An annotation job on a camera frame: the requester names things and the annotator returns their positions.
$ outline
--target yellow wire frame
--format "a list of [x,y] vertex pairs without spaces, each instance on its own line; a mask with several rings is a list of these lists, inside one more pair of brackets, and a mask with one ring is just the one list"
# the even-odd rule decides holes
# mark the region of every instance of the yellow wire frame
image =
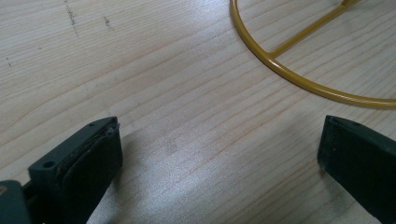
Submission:
[[239,15],[237,0],[231,0],[230,10],[235,29],[244,40],[245,44],[265,65],[267,65],[269,68],[271,68],[273,71],[275,71],[277,74],[279,74],[289,82],[307,91],[311,91],[314,94],[341,103],[381,109],[394,109],[396,108],[396,99],[377,99],[334,90],[299,76],[298,74],[289,70],[288,67],[276,60],[276,57],[278,57],[280,54],[303,40],[308,35],[315,32],[319,27],[323,26],[327,22],[342,14],[344,11],[356,4],[358,1],[359,0],[344,0],[339,7],[337,7],[327,15],[323,16],[319,20],[315,21],[311,25],[307,26],[300,33],[287,40],[271,52],[263,50],[248,32],[245,24],[242,22],[241,16]]

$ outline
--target screw hole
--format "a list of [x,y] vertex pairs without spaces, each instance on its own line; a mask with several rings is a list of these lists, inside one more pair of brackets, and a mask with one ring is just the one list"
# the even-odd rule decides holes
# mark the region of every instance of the screw hole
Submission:
[[52,167],[52,166],[54,166],[54,165],[55,165],[55,162],[53,162],[53,161],[47,161],[46,163],[43,164],[43,167],[44,167],[44,168],[50,168],[50,167]]
[[7,187],[6,186],[0,186],[0,196],[4,193],[6,193]]

